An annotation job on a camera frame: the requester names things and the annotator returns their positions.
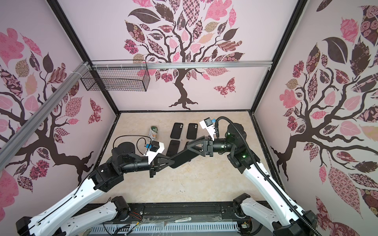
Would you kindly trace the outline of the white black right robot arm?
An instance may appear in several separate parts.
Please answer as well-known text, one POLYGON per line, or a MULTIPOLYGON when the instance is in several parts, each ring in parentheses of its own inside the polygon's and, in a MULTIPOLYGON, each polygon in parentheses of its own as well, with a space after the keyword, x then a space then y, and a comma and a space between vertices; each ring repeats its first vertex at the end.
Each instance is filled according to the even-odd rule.
POLYGON ((247 134, 240 124, 229 122, 224 138, 219 137, 218 122, 211 119, 199 123, 208 137, 201 137, 187 145, 187 149, 201 156, 227 153, 232 166, 254 184, 265 198, 264 206, 247 195, 235 199, 240 217, 250 217, 275 236, 318 236, 317 216, 305 211, 290 198, 269 175, 258 156, 247 143, 247 134))

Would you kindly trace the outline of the blue edged black smartphone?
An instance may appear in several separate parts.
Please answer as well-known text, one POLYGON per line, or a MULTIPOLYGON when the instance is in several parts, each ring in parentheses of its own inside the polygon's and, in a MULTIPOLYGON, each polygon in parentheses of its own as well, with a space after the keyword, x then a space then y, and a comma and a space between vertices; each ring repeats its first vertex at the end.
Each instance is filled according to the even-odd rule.
POLYGON ((172 157, 178 153, 180 147, 180 141, 178 140, 171 140, 166 152, 166 156, 172 157))

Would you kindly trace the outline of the black phone case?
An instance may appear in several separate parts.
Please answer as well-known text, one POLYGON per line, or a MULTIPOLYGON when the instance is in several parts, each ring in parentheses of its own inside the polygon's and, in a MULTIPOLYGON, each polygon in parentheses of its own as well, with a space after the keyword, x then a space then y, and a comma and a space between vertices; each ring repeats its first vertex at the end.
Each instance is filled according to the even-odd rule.
POLYGON ((186 138, 188 140, 195 140, 197 138, 197 130, 198 130, 197 123, 189 123, 186 138))
POLYGON ((170 138, 171 139, 180 139, 181 137, 181 134, 182 134, 182 130, 183 130, 183 123, 175 123, 173 125, 173 128, 172 128, 172 131, 171 131, 171 134, 170 134, 170 138))

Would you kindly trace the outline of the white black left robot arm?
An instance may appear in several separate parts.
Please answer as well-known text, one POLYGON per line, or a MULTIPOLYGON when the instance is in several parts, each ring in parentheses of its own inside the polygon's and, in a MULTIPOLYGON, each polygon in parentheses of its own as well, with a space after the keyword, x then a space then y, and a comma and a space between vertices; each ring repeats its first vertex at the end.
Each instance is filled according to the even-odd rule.
POLYGON ((163 155, 163 143, 153 141, 147 154, 140 156, 135 145, 123 142, 112 149, 111 157, 94 169, 85 180, 70 194, 43 213, 34 217, 24 216, 16 222, 20 236, 67 236, 63 223, 73 217, 83 207, 100 197, 124 180, 124 174, 149 171, 153 177, 156 172, 175 163, 163 155))

